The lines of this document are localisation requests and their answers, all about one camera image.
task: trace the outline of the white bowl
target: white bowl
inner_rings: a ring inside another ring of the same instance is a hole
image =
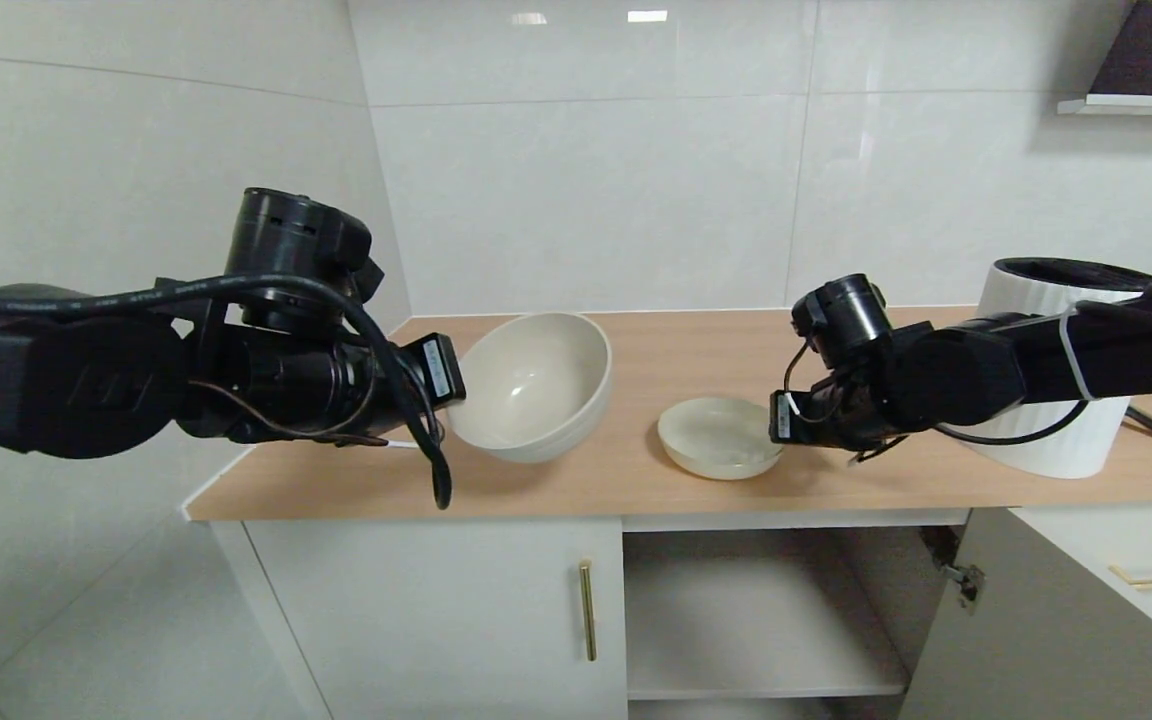
[[[612,396],[612,342],[581,314],[526,314],[461,359],[467,400],[452,432],[510,462],[545,462],[598,427]]]
[[[735,397],[696,397],[660,414],[657,432],[679,467],[714,480],[765,473],[781,458],[767,434],[767,407]]]

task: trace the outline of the cabinet shelf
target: cabinet shelf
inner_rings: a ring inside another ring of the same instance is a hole
[[[630,703],[630,720],[833,720],[833,717],[819,698]]]
[[[626,535],[630,700],[901,694],[859,584],[810,530]]]

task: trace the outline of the label sticker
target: label sticker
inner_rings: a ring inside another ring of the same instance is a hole
[[[434,381],[434,395],[437,397],[452,395],[452,386],[447,382],[447,367],[444,367],[444,355],[438,350],[438,340],[425,343],[425,364],[429,365],[431,381]]]
[[[776,435],[790,439],[790,396],[776,395]]]

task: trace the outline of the drawer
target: drawer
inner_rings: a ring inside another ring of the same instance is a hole
[[[1097,574],[1114,564],[1130,578],[1152,579],[1152,505],[1025,507],[1016,515]],[[1128,588],[1114,575],[1106,582]],[[1132,599],[1152,615],[1152,591],[1134,591]]]

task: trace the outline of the black cable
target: black cable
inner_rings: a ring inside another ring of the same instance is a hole
[[[379,325],[376,325],[376,320],[371,319],[371,314],[367,314],[361,302],[342,295],[325,282],[285,273],[238,273],[156,287],[152,290],[122,291],[118,295],[77,297],[76,300],[0,300],[0,314],[32,314],[48,316],[50,318],[76,316],[76,318],[84,318],[84,316],[127,313],[129,310],[142,310],[146,306],[169,305],[173,302],[184,300],[220,297],[226,293],[270,287],[312,293],[319,300],[339,306],[344,319],[371,342],[376,361],[379,361],[381,372],[385,373],[385,381],[393,391],[394,406],[397,406],[399,412],[402,414],[407,429],[411,430],[412,440],[420,447],[420,452],[424,452],[425,457],[429,457],[434,478],[434,502],[439,510],[445,509],[452,502],[452,469],[447,465],[444,452],[439,450],[434,439],[430,437],[424,425],[420,425],[420,409],[417,409],[410,393],[403,386],[403,369],[397,361],[397,355],[394,354],[385,333],[380,332]]]
[[[1134,323],[1140,325],[1143,328],[1152,329],[1152,313],[1147,310],[1139,310],[1137,306],[1124,306],[1114,305],[1109,302],[1097,302],[1093,300],[1083,300],[1076,302],[1074,309],[1079,311],[1079,314],[1097,314],[1101,318],[1111,318],[1115,320],[1126,320],[1126,323]],[[1044,439],[1046,437],[1052,437],[1055,433],[1061,432],[1062,429],[1069,427],[1069,424],[1078,419],[1079,415],[1083,415],[1083,410],[1087,410],[1087,401],[1081,400],[1078,404],[1071,407],[1069,414],[1055,420],[1046,429],[1036,430],[1036,432],[1013,438],[987,438],[969,435],[967,433],[961,433],[955,429],[947,429],[945,425],[935,425],[933,430],[935,432],[945,434],[947,437],[960,439],[963,442],[972,442],[975,445],[991,445],[991,446],[1009,446],[1009,445],[1024,445],[1026,442],[1038,441],[1038,439]]]
[[[1135,323],[1140,325],[1140,327],[1152,329],[1152,313],[1147,310],[1139,310],[1138,306],[1112,305],[1109,302],[1097,302],[1093,300],[1079,301],[1074,306],[1079,313],[1099,314],[1102,318],[1126,320],[1127,323]]]
[[[884,452],[890,450],[890,448],[904,442],[908,437],[909,435],[901,435],[900,438],[892,439],[892,441],[884,442],[881,446],[877,447],[876,450],[870,450],[867,454],[865,454],[864,450],[858,452],[858,454],[851,458],[851,462],[855,465],[861,464],[861,462],[869,462],[870,460],[882,455]]]
[[[833,399],[833,406],[829,407],[828,410],[824,411],[824,415],[820,415],[819,418],[808,418],[808,416],[801,412],[799,407],[796,404],[796,402],[794,402],[794,396],[788,395],[788,393],[790,393],[790,374],[794,374],[794,369],[797,364],[799,364],[799,361],[803,359],[803,355],[805,354],[805,351],[808,351],[808,341],[804,340],[803,347],[801,347],[799,350],[794,354],[794,359],[790,359],[790,364],[786,365],[785,392],[786,392],[786,400],[790,402],[790,410],[794,411],[797,418],[799,418],[799,420],[804,420],[804,423],[809,425],[814,425],[823,423],[828,418],[832,418],[833,414],[838,412],[838,408],[842,407],[842,396],[844,395],[844,393],[842,391],[835,393],[835,397]]]
[[[355,435],[355,434],[338,432],[338,430],[343,429],[349,423],[353,423],[353,420],[356,420],[358,415],[362,415],[362,409],[366,407],[366,400],[364,402],[361,402],[361,404],[358,406],[358,410],[356,410],[355,414],[349,416],[349,418],[340,420],[338,424],[332,425],[332,427],[329,429],[297,430],[297,429],[289,429],[287,427],[287,425],[280,424],[278,423],[278,420],[273,420],[265,414],[262,414],[262,411],[257,409],[256,406],[252,406],[251,402],[247,402],[245,400],[243,400],[243,397],[240,396],[237,392],[233,392],[230,389],[220,387],[215,382],[196,381],[196,379],[191,379],[189,384],[191,384],[191,386],[195,387],[202,387],[211,392],[214,392],[217,395],[225,397],[225,400],[233,402],[233,404],[242,407],[242,409],[247,411],[248,415],[251,415],[252,418],[256,418],[256,420],[258,420],[262,425],[265,425],[266,429],[274,430],[275,433],[283,433],[285,435],[305,438],[305,439],[332,439],[332,441],[348,441],[357,445],[370,445],[372,447],[384,447],[385,445],[387,445],[387,441],[384,441],[384,439],[380,439],[378,437]]]
[[[1079,415],[1083,415],[1083,410],[1087,410],[1087,401],[1079,400],[1078,404],[1070,407],[1069,412],[1064,415],[1064,418],[1055,420],[1046,429],[1034,430],[1034,432],[1024,434],[1021,437],[978,437],[969,435],[967,433],[961,433],[958,430],[948,429],[946,425],[933,425],[935,432],[941,433],[954,439],[961,439],[963,442],[970,442],[975,445],[992,445],[992,446],[1007,446],[1007,445],[1024,445],[1026,442],[1038,441],[1038,439],[1044,439],[1046,437],[1052,437],[1055,433],[1061,432],[1061,430],[1068,429],[1069,424],[1078,419]]]
[[[356,300],[362,297],[362,288],[358,287],[357,275],[349,275],[349,290],[353,291],[353,296],[355,296]],[[340,338],[340,340],[349,342],[348,334],[342,333],[342,338]],[[425,429],[427,429],[430,435],[433,437],[434,445],[442,446],[445,437],[444,424],[439,423],[438,415],[434,415],[434,406],[433,402],[430,402],[429,389],[425,387],[424,378],[420,378],[420,371],[417,370],[416,364],[407,357],[399,357],[399,363],[401,363],[403,370],[406,370],[407,378],[410,378],[412,389],[415,392],[419,392],[420,394],[420,403],[425,406]]]

